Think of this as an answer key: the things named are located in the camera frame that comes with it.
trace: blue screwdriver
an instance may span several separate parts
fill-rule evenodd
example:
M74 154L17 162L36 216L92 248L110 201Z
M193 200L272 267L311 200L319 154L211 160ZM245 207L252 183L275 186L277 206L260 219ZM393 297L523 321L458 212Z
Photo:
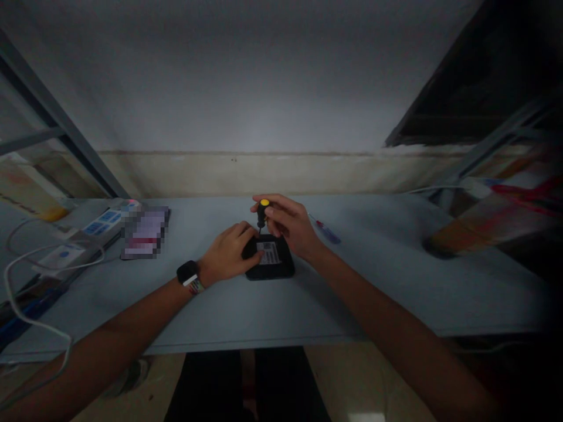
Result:
M320 222L315 217L313 217L310 213L307 213L307 214L309 215L309 217L311 217L311 220L313 220L315 222L318 229L321 230L324 237L326 237L330 243L338 244L338 243L341 242L340 238L336 234L334 234L334 232L332 230L330 230L322 222Z

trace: hand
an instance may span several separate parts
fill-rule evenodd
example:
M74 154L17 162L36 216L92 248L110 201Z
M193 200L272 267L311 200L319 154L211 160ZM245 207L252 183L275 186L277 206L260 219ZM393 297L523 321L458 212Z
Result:
M258 232L247 222L234 224L217 236L198 261L199 278L205 288L245 273L260 263L263 251L247 260L242 258L242 250L252 237L258 237Z
M268 231L276 237L283 236L297 256L309 261L315 254L327 249L315 233L302 204L278 194L255 195L252 199L257 201L250 208L252 212L257 212L260 200L270 201L271 205L265 211Z

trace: power strip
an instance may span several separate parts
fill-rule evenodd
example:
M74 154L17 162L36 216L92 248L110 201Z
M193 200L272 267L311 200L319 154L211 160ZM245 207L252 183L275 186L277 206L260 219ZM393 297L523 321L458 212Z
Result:
M98 246L105 245L121 231L123 217L140 205L134 199L115 198L110 201L106 211L83 229L59 226L55 236L65 244L38 261L38 264L47 268L33 266L32 269L43 276L64 280L75 271L66 268L89 262L100 251Z

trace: screwdriver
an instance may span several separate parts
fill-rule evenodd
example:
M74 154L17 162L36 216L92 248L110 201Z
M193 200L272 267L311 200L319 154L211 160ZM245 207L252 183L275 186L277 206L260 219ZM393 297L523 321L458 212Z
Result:
M313 220L315 222L315 224L317 225L318 229L321 230L321 232L323 233L324 237L326 237L328 239L328 241L330 243L334 243L334 244L338 244L341 242L340 238L334 234L334 232L332 230L330 230L327 226L325 226L322 222L320 222L319 220L317 220L315 217L313 217L310 213L307 213L309 215L309 217L311 218L311 220Z
M258 204L258 235L262 231L262 228L266 225L266 208L270 206L270 201L267 199L262 199Z

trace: forearm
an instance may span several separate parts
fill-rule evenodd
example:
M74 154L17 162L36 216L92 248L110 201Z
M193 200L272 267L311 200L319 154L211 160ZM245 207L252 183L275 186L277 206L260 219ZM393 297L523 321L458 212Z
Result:
M438 420L487 420L495 413L483 386L414 315L332 252L310 263Z
M66 370L48 387L16 402L2 417L70 420L141 356L190 298L189 289L172 279L75 344ZM53 376L62 359L61 355L51 361L22 388Z

